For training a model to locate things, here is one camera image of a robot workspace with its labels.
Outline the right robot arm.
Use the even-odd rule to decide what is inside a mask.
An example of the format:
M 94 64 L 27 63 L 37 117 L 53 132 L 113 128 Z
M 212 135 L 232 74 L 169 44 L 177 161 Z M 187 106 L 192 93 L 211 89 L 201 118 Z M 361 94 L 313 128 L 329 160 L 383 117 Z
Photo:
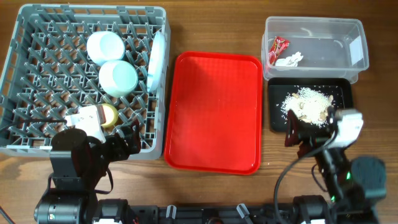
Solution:
M 290 110 L 285 146 L 299 146 L 298 159 L 314 157 L 330 202 L 320 195 L 295 197 L 291 223 L 378 223 L 376 204 L 386 197 L 385 163 L 371 156 L 349 160 L 363 116 L 356 109 L 329 107 L 326 126 L 313 127 Z

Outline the white napkin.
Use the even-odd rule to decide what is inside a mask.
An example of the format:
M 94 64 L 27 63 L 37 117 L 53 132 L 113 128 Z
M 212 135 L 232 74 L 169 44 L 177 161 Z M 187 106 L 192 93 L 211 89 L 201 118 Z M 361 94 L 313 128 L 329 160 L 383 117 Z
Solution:
M 296 52 L 295 54 L 286 57 L 279 58 L 275 62 L 275 66 L 278 67 L 297 67 L 298 63 L 303 59 L 303 55 L 300 52 Z

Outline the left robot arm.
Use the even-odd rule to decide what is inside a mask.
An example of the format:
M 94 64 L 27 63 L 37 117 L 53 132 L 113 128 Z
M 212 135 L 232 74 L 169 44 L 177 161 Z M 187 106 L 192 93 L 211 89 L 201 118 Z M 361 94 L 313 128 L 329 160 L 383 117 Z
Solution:
M 104 176 L 112 178 L 109 164 L 124 161 L 141 150 L 139 122 L 101 142 L 84 130 L 66 129 L 52 138 L 53 172 L 34 210 L 37 223 L 139 223 L 126 199 L 99 200 L 96 189 Z

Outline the red snack wrapper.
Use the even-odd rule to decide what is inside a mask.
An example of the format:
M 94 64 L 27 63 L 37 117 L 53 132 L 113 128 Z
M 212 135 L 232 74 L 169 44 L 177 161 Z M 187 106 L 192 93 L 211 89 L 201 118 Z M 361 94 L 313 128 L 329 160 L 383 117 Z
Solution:
M 274 65 L 279 58 L 279 55 L 286 50 L 290 45 L 290 41 L 280 36 L 275 36 L 272 47 L 269 50 L 269 63 Z

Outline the green bowl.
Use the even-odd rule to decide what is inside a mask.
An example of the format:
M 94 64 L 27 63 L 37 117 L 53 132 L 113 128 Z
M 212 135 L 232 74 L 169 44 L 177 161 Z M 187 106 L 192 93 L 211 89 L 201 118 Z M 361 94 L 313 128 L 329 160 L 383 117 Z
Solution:
M 120 98 L 132 92 L 138 85 L 136 69 L 123 60 L 111 60 L 99 70 L 99 84 L 109 95 Z

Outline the yellow plastic cup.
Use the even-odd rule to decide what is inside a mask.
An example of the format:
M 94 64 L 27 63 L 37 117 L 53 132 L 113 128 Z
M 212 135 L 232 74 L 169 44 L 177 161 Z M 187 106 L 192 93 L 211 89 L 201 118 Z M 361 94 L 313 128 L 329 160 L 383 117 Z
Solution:
M 103 124 L 101 124 L 101 126 L 104 128 L 109 128 L 114 126 L 118 120 L 117 109 L 113 105 L 107 103 L 103 103 L 102 107 L 104 111 L 105 121 Z

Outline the large light blue plate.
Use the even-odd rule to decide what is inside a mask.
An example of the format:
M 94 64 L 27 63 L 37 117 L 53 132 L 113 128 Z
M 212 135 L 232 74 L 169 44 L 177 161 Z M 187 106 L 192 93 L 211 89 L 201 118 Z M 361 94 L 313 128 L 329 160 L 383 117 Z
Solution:
M 166 40 L 165 35 L 157 32 L 152 42 L 149 67 L 147 74 L 147 91 L 156 91 L 162 77 L 162 70 L 165 63 Z

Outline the light blue bowl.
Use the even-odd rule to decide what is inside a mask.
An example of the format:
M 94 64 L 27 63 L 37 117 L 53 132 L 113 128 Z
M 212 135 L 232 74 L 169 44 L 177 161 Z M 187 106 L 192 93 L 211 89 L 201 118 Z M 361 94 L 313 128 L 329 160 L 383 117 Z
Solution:
M 126 50 L 122 38 L 110 31 L 92 33 L 86 49 L 90 59 L 99 66 L 111 60 L 121 60 Z

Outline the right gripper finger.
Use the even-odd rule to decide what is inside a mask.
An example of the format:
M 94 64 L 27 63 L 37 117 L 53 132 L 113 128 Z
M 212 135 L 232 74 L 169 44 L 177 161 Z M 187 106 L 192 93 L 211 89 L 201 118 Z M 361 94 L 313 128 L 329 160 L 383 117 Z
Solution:
M 301 142 L 300 139 L 301 124 L 298 117 L 292 110 L 287 113 L 287 130 L 285 135 L 285 147 L 292 147 Z
M 336 110 L 334 109 L 333 106 L 329 106 L 327 108 L 326 120 L 327 120 L 328 124 L 333 124 L 335 122 L 335 112 L 336 112 Z

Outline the rice and peanut leftovers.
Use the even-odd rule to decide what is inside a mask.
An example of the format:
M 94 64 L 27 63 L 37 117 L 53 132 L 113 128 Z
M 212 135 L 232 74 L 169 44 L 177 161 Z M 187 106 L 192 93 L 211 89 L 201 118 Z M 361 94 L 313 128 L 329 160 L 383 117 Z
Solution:
M 333 95 L 302 87 L 285 97 L 280 110 L 285 119 L 287 113 L 293 111 L 299 120 L 320 128 L 326 124 L 328 108 L 333 106 L 333 102 Z

